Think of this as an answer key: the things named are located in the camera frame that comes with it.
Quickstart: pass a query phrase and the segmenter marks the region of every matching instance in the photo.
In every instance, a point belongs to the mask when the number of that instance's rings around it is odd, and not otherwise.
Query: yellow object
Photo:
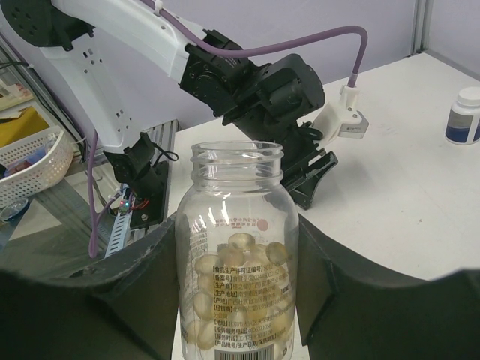
[[[7,120],[0,119],[0,148],[49,127],[33,106],[23,110],[23,114],[19,118],[2,124],[3,121]]]

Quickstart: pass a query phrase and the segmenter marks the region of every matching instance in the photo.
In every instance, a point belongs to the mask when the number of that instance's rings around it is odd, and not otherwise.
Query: white table
[[[345,83],[325,85],[327,98],[338,99]],[[449,108],[467,86],[480,82],[426,54],[362,73],[359,109],[370,128],[363,140],[338,139],[327,148],[340,164],[321,182],[312,208],[299,212],[341,244],[404,274],[434,279],[480,268],[480,144],[452,145],[444,136]],[[193,144],[246,139],[221,120],[177,133],[169,213],[192,184]],[[309,359],[298,332],[295,346],[295,360]],[[182,358],[179,336],[172,358]]]

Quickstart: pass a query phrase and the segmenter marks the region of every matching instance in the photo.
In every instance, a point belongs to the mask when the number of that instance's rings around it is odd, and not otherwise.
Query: white wall
[[[206,29],[218,30],[244,48],[337,26],[364,26],[369,31],[370,43],[362,70],[368,70],[409,55],[415,0],[164,0],[164,3],[167,9]],[[92,126],[65,81],[38,49],[12,31],[3,16],[0,23],[2,34],[34,64],[90,137]],[[206,105],[185,94],[149,60],[100,30],[96,31],[96,40],[125,107],[136,119],[141,119],[144,128],[170,119],[178,119],[183,127],[212,119]],[[358,47],[358,36],[350,35],[305,46],[297,53],[328,83],[351,74]],[[274,62],[285,55],[263,56],[254,61]]]
[[[480,1],[434,0],[430,50],[480,77]]]

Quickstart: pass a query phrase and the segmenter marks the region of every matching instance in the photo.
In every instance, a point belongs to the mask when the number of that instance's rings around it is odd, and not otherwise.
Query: glass jar
[[[184,358],[289,360],[299,217],[280,183],[282,147],[192,150],[193,186],[175,222]]]

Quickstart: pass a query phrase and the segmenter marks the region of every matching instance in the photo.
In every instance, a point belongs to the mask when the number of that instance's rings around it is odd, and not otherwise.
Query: robotic arm
[[[178,20],[216,49],[241,47],[178,16],[167,21],[161,16],[161,1],[152,0],[150,5],[135,0],[1,0],[12,28],[42,49],[82,104],[116,179],[128,184],[137,198],[149,200],[136,214],[137,219],[148,214],[143,218],[149,220],[135,225],[134,216],[133,227],[163,220],[168,165],[152,166],[154,144],[122,106],[95,46],[95,29],[152,60],[183,90],[208,104],[215,116],[223,116],[224,125],[233,123],[253,140],[280,143],[285,153],[283,185],[308,209],[318,182],[337,164],[323,145],[340,132],[340,123],[325,129],[323,121],[312,127],[297,125],[299,118],[325,104],[323,85],[313,69],[295,54],[259,67],[248,58],[212,55],[193,44],[172,21]]]

